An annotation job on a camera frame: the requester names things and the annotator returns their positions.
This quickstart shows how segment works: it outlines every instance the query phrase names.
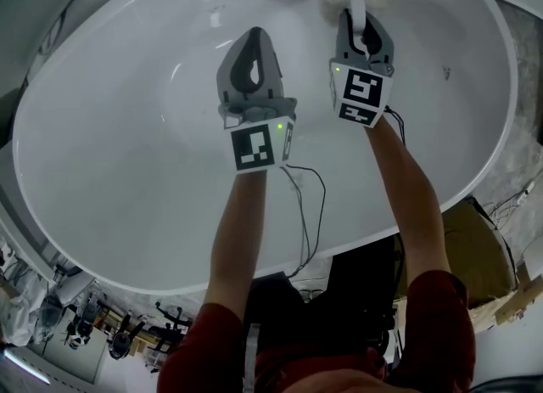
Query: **red sleeve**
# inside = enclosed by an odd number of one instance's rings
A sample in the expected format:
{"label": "red sleeve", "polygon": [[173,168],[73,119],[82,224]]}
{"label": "red sleeve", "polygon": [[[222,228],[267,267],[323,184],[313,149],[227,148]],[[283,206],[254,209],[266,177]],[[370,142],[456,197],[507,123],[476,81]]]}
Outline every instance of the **red sleeve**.
{"label": "red sleeve", "polygon": [[241,391],[243,326],[218,304],[202,306],[181,344],[160,370],[158,393]]}
{"label": "red sleeve", "polygon": [[427,391],[467,391],[475,366],[475,335],[462,282],[426,272],[407,293],[406,347],[387,383]]}

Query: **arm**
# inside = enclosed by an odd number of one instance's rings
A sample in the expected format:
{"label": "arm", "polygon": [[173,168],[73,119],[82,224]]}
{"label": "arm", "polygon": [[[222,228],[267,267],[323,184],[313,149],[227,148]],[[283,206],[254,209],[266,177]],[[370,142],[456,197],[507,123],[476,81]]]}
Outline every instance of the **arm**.
{"label": "arm", "polygon": [[367,134],[404,242],[409,284],[406,348],[387,382],[424,392],[465,391],[473,379],[475,338],[466,288],[450,274],[435,192],[383,117]]}
{"label": "arm", "polygon": [[265,202],[265,171],[237,176],[211,253],[205,303],[224,306],[242,321],[260,251]]}
{"label": "arm", "polygon": [[407,284],[427,271],[450,272],[432,185],[384,117],[367,136],[406,250]]}
{"label": "arm", "polygon": [[265,199],[265,171],[236,177],[213,243],[204,305],[160,370],[158,392],[240,391],[242,321],[260,249]]}

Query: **white wall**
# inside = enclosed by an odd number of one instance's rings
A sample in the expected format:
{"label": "white wall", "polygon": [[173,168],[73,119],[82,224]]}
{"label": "white wall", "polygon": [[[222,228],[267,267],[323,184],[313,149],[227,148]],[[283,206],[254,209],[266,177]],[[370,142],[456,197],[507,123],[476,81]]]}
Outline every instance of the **white wall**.
{"label": "white wall", "polygon": [[523,319],[477,334],[473,385],[492,379],[543,374],[543,297]]}

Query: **red shirt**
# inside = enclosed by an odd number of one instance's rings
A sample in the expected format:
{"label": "red shirt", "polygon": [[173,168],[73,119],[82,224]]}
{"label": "red shirt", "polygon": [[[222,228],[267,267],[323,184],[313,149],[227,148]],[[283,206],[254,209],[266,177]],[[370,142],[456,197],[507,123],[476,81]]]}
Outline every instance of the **red shirt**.
{"label": "red shirt", "polygon": [[[236,315],[217,304],[204,305],[160,371],[158,392],[241,391],[243,341],[243,326]],[[388,377],[384,359],[371,348],[364,355],[338,357],[323,356],[318,343],[303,344],[261,352],[255,389],[281,393],[314,373],[350,368],[421,392],[467,391],[474,365],[466,288],[451,274],[432,271],[409,288],[405,349],[400,365]]]}

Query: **white bathtub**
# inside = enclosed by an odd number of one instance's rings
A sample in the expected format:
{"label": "white bathtub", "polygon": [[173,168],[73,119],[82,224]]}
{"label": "white bathtub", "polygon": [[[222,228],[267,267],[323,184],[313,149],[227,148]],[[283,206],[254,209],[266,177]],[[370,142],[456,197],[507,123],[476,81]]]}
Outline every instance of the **white bathtub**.
{"label": "white bathtub", "polygon": [[[443,210],[481,181],[517,99],[511,36],[494,0],[391,0],[390,106]],[[293,165],[327,185],[318,255],[396,231],[366,134],[333,115],[336,30],[317,0],[111,0],[45,64],[15,119],[14,160],[32,215],[89,273],[167,295],[204,286],[234,175],[222,153],[216,70],[229,42],[266,29],[297,98]],[[294,171],[312,243],[322,192]],[[259,274],[299,259],[288,179],[270,171]]]}

